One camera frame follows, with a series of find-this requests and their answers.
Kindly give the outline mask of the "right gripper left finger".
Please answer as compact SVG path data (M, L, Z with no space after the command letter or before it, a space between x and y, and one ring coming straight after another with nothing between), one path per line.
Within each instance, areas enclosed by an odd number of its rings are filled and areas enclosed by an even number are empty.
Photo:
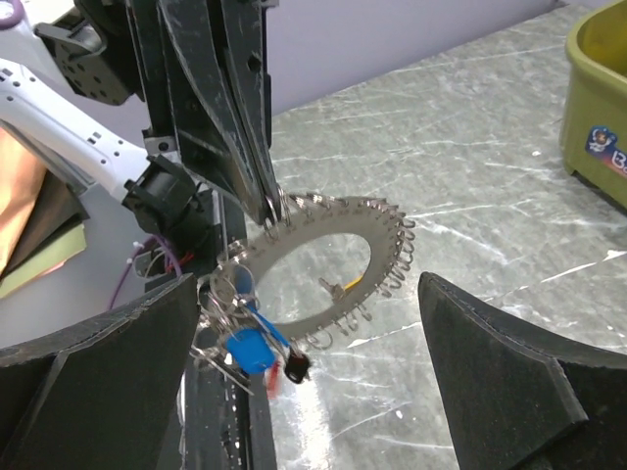
M198 316L183 275L2 349L2 468L156 468Z

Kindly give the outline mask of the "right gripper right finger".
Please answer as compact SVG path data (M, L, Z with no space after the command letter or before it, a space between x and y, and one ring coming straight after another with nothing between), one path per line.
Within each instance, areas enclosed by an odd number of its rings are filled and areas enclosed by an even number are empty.
M462 469L623 469L626 357L488 305L443 277L417 286Z

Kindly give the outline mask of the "blue key tag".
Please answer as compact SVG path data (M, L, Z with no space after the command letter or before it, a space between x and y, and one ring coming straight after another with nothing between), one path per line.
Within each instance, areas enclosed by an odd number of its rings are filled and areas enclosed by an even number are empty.
M252 319L252 326L242 327L226 340L226 350L248 375L263 374L290 348L288 340L278 329L259 313L255 300L254 281L244 275L235 279L236 311L246 319Z

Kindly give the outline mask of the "black key tag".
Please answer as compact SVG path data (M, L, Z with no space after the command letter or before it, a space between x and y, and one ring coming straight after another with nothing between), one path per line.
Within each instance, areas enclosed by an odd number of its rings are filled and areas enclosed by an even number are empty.
M312 362L303 352L291 349L284 365L285 376L294 384L302 384L308 377Z

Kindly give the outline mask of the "red key tag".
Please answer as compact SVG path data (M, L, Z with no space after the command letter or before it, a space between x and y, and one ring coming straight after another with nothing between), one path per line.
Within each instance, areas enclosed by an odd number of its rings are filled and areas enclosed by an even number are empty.
M282 366L280 361L276 361L265 374L265 389L269 399L277 396L280 389Z

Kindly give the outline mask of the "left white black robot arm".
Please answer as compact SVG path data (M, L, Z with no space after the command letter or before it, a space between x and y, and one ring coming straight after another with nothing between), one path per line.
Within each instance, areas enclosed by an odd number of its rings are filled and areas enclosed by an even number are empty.
M259 225L284 212L269 155L265 1L5 1L1 122L180 249L205 183Z

